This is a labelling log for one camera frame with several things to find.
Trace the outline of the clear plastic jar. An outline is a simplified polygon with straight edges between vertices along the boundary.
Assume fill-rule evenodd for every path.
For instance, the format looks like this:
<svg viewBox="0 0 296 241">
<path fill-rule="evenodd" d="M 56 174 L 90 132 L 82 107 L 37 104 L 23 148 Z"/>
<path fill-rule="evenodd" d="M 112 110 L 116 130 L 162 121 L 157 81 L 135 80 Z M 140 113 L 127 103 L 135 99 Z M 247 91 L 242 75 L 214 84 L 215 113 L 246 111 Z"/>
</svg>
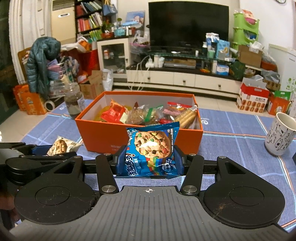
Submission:
<svg viewBox="0 0 296 241">
<path fill-rule="evenodd" d="M 77 82 L 67 84 L 64 89 L 64 101 L 67 111 L 72 119 L 75 119 L 85 109 L 84 95 Z"/>
</svg>

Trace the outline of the orange green gift box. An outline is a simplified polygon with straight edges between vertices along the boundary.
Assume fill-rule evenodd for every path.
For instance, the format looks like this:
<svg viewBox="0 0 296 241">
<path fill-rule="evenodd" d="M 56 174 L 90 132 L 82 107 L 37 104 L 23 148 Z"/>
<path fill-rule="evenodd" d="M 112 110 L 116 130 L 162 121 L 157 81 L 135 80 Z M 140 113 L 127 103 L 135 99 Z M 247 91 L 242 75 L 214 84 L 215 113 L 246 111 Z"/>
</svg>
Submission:
<svg viewBox="0 0 296 241">
<path fill-rule="evenodd" d="M 290 104 L 290 91 L 276 90 L 271 92 L 268 99 L 267 112 L 276 115 L 278 112 L 285 113 Z"/>
</svg>

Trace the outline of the white small fridge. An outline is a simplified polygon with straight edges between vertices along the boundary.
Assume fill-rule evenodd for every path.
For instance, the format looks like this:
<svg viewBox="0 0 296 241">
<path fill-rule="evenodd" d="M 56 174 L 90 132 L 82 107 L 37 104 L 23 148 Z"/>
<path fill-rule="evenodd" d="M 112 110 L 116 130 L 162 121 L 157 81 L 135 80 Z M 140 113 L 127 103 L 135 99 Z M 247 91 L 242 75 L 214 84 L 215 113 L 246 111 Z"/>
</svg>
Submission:
<svg viewBox="0 0 296 241">
<path fill-rule="evenodd" d="M 269 44 L 268 51 L 275 60 L 280 75 L 280 90 L 295 92 L 295 49 Z"/>
</svg>

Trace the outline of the red yellow biscuit packet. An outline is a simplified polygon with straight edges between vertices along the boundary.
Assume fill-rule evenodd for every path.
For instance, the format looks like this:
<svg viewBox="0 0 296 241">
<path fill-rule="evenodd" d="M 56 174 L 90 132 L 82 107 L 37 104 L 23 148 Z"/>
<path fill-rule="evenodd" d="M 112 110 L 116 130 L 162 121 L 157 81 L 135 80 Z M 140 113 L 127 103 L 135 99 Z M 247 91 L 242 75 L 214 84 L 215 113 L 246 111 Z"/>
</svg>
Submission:
<svg viewBox="0 0 296 241">
<path fill-rule="evenodd" d="M 196 118 L 198 106 L 194 105 L 186 109 L 175 118 L 175 122 L 179 122 L 180 128 L 188 128 Z"/>
</svg>

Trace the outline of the white cookie snack packet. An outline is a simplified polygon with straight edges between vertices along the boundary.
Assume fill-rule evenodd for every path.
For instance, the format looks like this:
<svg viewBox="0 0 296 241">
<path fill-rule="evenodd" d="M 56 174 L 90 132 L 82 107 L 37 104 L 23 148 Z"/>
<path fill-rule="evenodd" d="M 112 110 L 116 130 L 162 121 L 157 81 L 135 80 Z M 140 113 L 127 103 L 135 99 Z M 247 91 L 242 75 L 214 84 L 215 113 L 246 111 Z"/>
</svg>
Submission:
<svg viewBox="0 0 296 241">
<path fill-rule="evenodd" d="M 58 136 L 51 148 L 48 150 L 48 156 L 55 156 L 59 154 L 65 154 L 69 152 L 77 152 L 81 144 Z"/>
</svg>

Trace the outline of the black flat screen television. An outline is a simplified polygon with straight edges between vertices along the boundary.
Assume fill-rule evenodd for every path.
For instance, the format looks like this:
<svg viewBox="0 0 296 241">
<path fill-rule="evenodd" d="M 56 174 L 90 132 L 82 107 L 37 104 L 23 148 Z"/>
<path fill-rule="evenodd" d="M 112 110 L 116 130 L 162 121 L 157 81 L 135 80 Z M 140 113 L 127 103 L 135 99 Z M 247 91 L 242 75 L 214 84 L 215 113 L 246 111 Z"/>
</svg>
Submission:
<svg viewBox="0 0 296 241">
<path fill-rule="evenodd" d="M 198 1 L 149 2 L 151 46 L 200 48 L 211 33 L 228 40 L 228 6 Z"/>
</svg>

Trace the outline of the blue chocolate chip cookie packet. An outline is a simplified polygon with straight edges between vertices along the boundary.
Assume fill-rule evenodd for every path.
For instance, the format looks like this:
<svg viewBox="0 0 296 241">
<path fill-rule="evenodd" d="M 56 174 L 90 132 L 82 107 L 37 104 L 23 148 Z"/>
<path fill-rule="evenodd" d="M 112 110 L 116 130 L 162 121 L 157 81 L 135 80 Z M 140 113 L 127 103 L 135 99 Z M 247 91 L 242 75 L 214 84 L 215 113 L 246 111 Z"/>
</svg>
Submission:
<svg viewBox="0 0 296 241">
<path fill-rule="evenodd" d="M 128 128 L 128 142 L 116 174 L 130 178 L 182 174 L 182 162 L 174 154 L 179 128 L 179 122 Z"/>
</svg>

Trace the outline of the green plastic storage rack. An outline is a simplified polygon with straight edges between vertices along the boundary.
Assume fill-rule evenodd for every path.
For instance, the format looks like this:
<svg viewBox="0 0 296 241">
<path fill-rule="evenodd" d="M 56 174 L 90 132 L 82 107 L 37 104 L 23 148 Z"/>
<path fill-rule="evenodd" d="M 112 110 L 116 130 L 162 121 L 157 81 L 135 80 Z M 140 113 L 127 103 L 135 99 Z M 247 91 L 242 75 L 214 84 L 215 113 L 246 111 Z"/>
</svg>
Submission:
<svg viewBox="0 0 296 241">
<path fill-rule="evenodd" d="M 249 45 L 257 41 L 259 19 L 246 18 L 243 12 L 234 13 L 232 48 L 238 50 L 240 45 Z"/>
</svg>

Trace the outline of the white air conditioner unit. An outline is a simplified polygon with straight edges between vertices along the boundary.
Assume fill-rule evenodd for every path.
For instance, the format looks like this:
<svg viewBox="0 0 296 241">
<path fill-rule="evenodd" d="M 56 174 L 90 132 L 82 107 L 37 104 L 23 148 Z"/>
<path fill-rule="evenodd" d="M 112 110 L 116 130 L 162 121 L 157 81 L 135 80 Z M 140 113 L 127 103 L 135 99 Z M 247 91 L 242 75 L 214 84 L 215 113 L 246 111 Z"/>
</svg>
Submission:
<svg viewBox="0 0 296 241">
<path fill-rule="evenodd" d="M 62 45 L 75 42 L 75 1 L 52 1 L 51 35 Z"/>
</svg>

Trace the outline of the brown cardboard box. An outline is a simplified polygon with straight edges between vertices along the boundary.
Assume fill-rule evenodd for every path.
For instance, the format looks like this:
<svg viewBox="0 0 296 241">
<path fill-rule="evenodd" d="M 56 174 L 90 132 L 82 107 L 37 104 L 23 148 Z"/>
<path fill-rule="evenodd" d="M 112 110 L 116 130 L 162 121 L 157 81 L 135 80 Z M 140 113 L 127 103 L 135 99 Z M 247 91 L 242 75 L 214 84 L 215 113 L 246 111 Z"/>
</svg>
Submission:
<svg viewBox="0 0 296 241">
<path fill-rule="evenodd" d="M 239 45 L 238 60 L 246 65 L 259 68 L 261 66 L 262 51 L 255 50 L 246 45 Z"/>
</svg>

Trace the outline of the black rectangular block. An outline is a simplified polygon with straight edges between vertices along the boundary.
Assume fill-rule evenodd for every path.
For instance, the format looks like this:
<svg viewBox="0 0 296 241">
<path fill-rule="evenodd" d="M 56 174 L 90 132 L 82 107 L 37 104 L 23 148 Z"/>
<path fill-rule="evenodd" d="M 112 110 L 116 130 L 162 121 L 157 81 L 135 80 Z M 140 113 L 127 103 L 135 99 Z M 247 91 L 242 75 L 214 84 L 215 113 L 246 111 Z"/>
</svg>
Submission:
<svg viewBox="0 0 296 241">
<path fill-rule="evenodd" d="M 296 153 L 293 155 L 292 159 L 293 159 L 293 161 L 294 161 L 294 163 L 296 165 Z"/>
</svg>

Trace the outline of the red brown snack packet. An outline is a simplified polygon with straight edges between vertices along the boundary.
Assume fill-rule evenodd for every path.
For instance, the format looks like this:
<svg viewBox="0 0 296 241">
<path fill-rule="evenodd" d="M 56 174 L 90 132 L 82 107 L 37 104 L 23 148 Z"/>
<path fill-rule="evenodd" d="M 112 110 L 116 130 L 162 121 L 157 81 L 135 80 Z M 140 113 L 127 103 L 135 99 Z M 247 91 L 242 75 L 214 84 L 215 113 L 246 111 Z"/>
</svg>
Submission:
<svg viewBox="0 0 296 241">
<path fill-rule="evenodd" d="M 163 117 L 159 120 L 159 123 L 172 123 L 175 121 L 175 118 L 177 116 L 191 107 L 191 105 L 181 104 L 177 102 L 167 102 L 166 107 L 163 109 Z"/>
</svg>

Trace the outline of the dark green puffer jacket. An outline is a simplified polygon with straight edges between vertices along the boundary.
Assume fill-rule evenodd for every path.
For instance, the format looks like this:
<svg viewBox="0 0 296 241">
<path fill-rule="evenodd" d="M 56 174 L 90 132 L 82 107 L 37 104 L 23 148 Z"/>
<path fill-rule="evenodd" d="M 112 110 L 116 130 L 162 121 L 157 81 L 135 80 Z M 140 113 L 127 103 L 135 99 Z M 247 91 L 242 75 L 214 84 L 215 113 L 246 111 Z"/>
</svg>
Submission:
<svg viewBox="0 0 296 241">
<path fill-rule="evenodd" d="M 47 77 L 47 61 L 56 59 L 60 50 L 60 41 L 53 37 L 40 37 L 34 41 L 27 61 L 27 83 L 31 93 L 48 98 L 50 84 Z"/>
</svg>

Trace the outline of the clear brown pastry packet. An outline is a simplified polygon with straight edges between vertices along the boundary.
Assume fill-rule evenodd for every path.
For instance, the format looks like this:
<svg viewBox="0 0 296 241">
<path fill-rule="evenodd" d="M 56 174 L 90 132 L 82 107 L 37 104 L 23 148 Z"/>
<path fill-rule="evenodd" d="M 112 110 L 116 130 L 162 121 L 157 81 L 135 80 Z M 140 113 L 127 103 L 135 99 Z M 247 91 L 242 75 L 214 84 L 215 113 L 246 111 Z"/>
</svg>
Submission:
<svg viewBox="0 0 296 241">
<path fill-rule="evenodd" d="M 163 105 L 150 107 L 148 104 L 139 105 L 136 102 L 129 111 L 126 124 L 127 125 L 139 125 L 149 126 L 159 123 L 159 120 L 163 117 Z"/>
</svg>

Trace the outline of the orange carton on floor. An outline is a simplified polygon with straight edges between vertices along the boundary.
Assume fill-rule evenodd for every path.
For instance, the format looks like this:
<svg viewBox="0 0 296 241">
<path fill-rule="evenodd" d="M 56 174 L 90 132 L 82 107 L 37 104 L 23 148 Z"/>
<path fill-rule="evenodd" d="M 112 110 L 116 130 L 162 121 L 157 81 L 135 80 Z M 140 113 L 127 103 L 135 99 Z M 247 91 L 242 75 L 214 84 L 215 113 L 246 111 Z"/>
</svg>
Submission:
<svg viewBox="0 0 296 241">
<path fill-rule="evenodd" d="M 44 99 L 38 93 L 31 93 L 29 85 L 17 85 L 13 93 L 19 109 L 28 115 L 43 115 L 47 112 Z"/>
</svg>

